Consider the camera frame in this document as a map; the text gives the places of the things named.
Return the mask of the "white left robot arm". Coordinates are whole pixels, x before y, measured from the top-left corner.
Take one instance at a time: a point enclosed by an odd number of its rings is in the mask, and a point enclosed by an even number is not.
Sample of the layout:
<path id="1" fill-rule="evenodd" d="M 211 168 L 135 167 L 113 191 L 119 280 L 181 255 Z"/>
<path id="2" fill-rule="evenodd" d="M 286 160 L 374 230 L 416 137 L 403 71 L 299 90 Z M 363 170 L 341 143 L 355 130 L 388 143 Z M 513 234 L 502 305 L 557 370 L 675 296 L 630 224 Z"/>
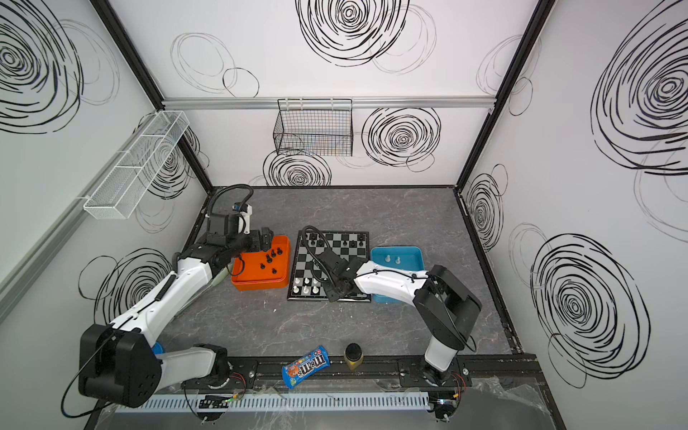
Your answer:
<path id="1" fill-rule="evenodd" d="M 143 299 L 109 324 L 93 324 L 80 339 L 78 391 L 85 397 L 137 408 L 160 389 L 199 379 L 224 385 L 229 380 L 224 347 L 197 344 L 156 354 L 153 347 L 179 311 L 240 254 L 272 247 L 268 228 L 239 232 L 200 243 L 182 252 L 177 267 Z"/>

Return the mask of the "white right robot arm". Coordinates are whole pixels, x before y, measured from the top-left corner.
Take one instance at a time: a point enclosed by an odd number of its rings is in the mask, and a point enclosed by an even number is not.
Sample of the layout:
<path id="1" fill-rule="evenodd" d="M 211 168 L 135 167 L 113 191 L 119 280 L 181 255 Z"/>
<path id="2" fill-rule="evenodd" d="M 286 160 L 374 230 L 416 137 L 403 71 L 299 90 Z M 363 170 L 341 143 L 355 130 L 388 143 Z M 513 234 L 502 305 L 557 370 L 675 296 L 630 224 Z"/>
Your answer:
<path id="1" fill-rule="evenodd" d="M 330 249 L 317 254 L 315 263 L 325 275 L 331 302 L 359 292 L 414 306 L 431 334 L 424 354 L 427 370 L 443 376 L 458 352 L 475 349 L 470 337 L 482 303 L 446 267 L 405 271 L 359 257 L 344 259 Z"/>

